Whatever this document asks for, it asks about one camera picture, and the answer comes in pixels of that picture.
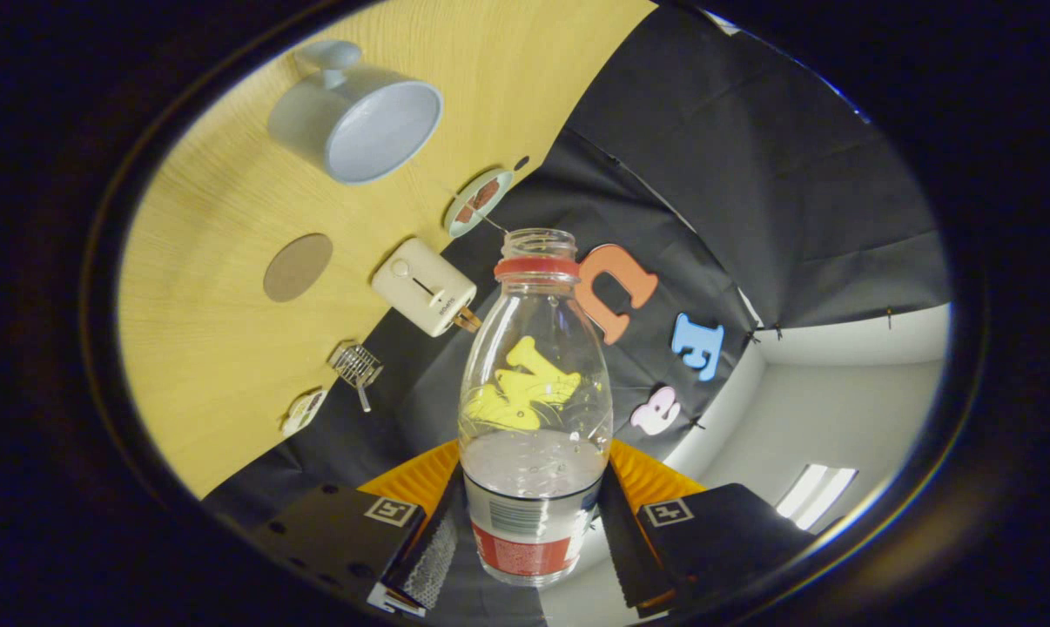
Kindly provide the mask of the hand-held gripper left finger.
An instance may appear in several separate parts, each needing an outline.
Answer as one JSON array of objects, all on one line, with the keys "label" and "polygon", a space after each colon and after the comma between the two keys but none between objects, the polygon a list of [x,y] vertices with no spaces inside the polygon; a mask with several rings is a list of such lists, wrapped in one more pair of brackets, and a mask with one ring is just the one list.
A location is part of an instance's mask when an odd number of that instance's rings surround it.
[{"label": "hand-held gripper left finger", "polygon": [[368,472],[265,479],[249,492],[246,530],[328,595],[424,619],[453,566],[460,495],[461,450],[449,440]]}]

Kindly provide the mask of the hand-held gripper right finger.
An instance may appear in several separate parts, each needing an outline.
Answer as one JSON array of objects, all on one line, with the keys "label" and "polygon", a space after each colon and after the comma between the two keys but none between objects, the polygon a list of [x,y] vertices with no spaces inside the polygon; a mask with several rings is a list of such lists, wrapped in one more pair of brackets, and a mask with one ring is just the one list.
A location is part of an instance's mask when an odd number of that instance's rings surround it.
[{"label": "hand-held gripper right finger", "polygon": [[622,595],[640,615],[735,595],[816,540],[743,484],[707,489],[620,441],[598,510]]}]

